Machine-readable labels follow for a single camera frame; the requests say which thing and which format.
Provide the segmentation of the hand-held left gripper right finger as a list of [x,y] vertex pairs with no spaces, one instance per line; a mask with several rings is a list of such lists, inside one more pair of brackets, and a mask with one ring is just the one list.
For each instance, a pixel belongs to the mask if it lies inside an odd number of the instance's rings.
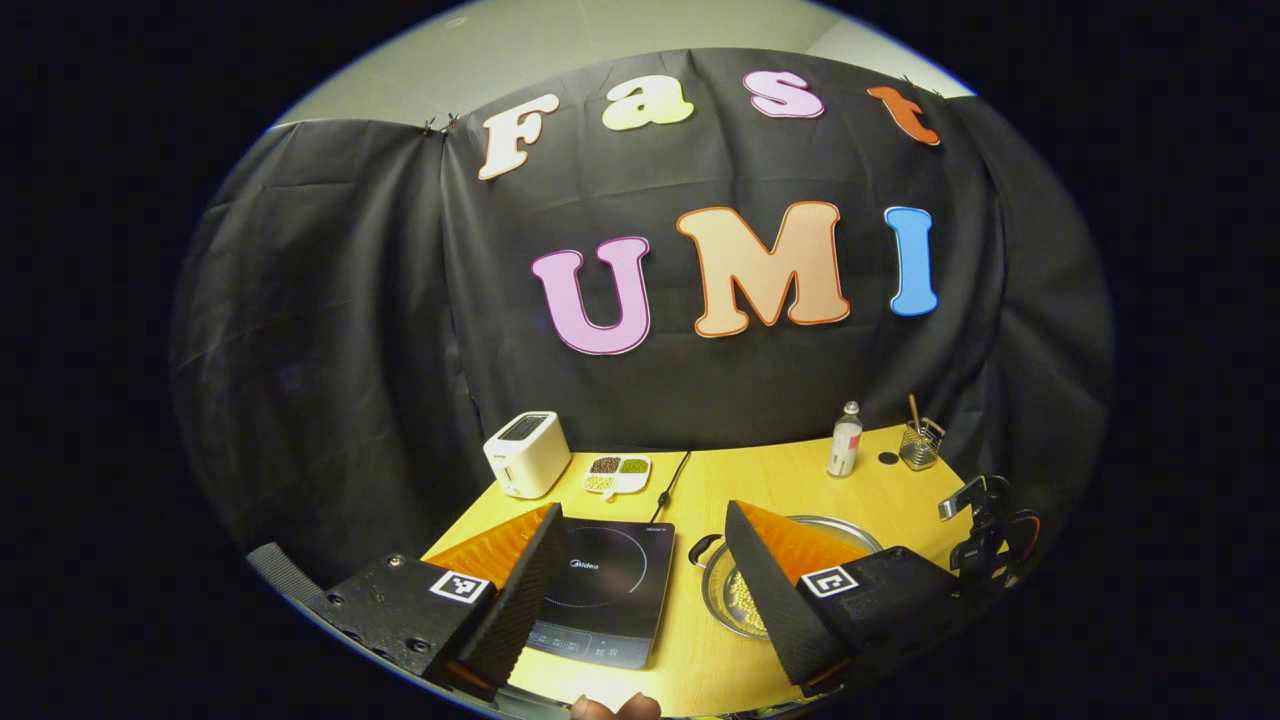
[[973,616],[957,578],[902,546],[865,553],[737,500],[724,538],[785,674],[806,696],[886,674]]

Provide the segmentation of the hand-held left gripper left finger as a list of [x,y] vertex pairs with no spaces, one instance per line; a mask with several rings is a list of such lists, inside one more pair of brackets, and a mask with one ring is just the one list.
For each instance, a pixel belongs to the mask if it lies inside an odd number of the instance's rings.
[[522,652],[564,547],[559,503],[429,559],[389,553],[306,607],[407,673],[493,701]]

